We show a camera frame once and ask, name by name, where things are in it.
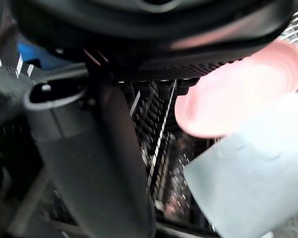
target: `black mesh grille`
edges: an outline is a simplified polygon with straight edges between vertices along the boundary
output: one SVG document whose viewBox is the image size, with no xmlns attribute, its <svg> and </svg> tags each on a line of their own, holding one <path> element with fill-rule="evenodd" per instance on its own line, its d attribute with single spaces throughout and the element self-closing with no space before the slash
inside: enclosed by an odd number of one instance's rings
<svg viewBox="0 0 298 238">
<path fill-rule="evenodd" d="M 169 67 L 161 69 L 150 69 L 150 70 L 130 70 L 121 69 L 116 71 L 115 78 L 118 81 L 124 80 L 175 80 L 183 78 L 196 78 L 209 74 L 213 70 L 224 65 L 223 63 L 209 64 L 205 66 L 203 64 L 190 64 L 188 66 Z"/>
</svg>

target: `pink bowl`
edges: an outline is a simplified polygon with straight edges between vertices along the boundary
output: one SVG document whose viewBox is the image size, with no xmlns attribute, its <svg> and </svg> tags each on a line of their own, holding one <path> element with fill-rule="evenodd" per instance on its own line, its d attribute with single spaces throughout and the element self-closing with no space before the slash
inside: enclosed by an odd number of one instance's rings
<svg viewBox="0 0 298 238">
<path fill-rule="evenodd" d="M 175 118 L 189 135 L 215 138 L 233 133 L 249 117 L 298 90 L 298 46 L 274 41 L 242 61 L 226 64 L 178 96 Z"/>
</svg>

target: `plastic container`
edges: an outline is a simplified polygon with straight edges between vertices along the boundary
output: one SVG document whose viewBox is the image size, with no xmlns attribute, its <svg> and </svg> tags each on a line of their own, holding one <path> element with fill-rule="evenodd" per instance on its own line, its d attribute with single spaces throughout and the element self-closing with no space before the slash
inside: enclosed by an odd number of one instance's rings
<svg viewBox="0 0 298 238">
<path fill-rule="evenodd" d="M 298 90 L 298 46 L 274 41 L 266 48 L 226 64 L 178 96 L 179 126 L 198 138 L 231 134 L 281 95 Z"/>
</svg>

